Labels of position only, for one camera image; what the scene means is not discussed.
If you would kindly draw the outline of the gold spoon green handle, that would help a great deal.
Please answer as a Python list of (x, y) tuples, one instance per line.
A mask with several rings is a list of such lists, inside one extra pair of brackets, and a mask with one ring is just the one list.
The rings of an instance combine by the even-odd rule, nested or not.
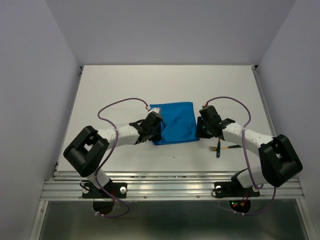
[(217, 147), (216, 147), (216, 157), (219, 158), (221, 154), (221, 140), (218, 139)]

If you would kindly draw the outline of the blue cloth napkin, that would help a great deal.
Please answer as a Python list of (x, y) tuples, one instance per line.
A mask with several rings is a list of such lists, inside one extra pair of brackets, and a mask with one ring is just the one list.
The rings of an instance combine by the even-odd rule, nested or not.
[(154, 140), (154, 145), (182, 144), (200, 140), (196, 137), (197, 123), (192, 102), (151, 104), (150, 107), (160, 108), (163, 118), (161, 140)]

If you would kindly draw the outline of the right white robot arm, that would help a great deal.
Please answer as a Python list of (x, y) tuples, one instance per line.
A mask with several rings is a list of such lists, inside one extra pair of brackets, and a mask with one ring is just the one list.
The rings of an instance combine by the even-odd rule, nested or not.
[(214, 106), (208, 105), (197, 118), (196, 136), (218, 138), (234, 143), (259, 157), (260, 165), (239, 171), (230, 181), (217, 182), (217, 198), (241, 196), (247, 190), (270, 184), (280, 187), (303, 170), (303, 165), (285, 135), (269, 136), (245, 129), (230, 118), (221, 119)]

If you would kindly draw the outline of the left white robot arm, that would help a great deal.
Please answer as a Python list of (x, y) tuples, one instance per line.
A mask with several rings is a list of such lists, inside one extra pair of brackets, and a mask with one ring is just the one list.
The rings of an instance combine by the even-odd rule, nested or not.
[(94, 191), (100, 197), (106, 197), (111, 193), (122, 198), (124, 192), (115, 186), (102, 169), (99, 169), (106, 151), (112, 147), (137, 145), (160, 138), (162, 121), (161, 109), (156, 107), (148, 111), (145, 119), (118, 129), (98, 131), (88, 125), (66, 147), (63, 156), (81, 177), (94, 185)]

